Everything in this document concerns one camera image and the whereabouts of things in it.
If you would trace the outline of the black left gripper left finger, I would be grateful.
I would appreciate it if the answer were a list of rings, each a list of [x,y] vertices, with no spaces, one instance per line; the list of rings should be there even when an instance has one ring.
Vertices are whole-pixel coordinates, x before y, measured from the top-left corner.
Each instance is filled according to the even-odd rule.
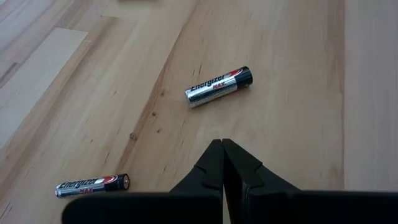
[[[213,140],[169,192],[92,195],[70,202],[62,224],[211,224],[223,221],[223,143]]]

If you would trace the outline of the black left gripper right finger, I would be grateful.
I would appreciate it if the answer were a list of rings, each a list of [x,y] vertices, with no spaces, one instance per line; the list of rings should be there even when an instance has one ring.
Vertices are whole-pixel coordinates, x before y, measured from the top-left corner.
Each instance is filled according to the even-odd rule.
[[[300,190],[234,141],[223,146],[231,223],[398,224],[398,192]]]

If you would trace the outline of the silver Energizer AAA battery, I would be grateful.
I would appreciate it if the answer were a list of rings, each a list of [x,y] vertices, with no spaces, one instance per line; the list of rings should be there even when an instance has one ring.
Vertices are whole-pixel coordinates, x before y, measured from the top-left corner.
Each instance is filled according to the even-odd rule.
[[[127,190],[129,186],[130,178],[127,174],[107,175],[61,183],[56,186],[55,195],[58,198],[65,198],[95,192]]]

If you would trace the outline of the silver Energizer AA battery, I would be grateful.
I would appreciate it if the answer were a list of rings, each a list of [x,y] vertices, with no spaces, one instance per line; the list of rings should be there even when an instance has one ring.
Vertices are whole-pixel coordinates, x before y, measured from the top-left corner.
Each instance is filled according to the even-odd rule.
[[[225,73],[205,82],[193,85],[185,90],[185,96],[191,108],[200,106],[221,96],[240,90],[253,83],[248,67]]]

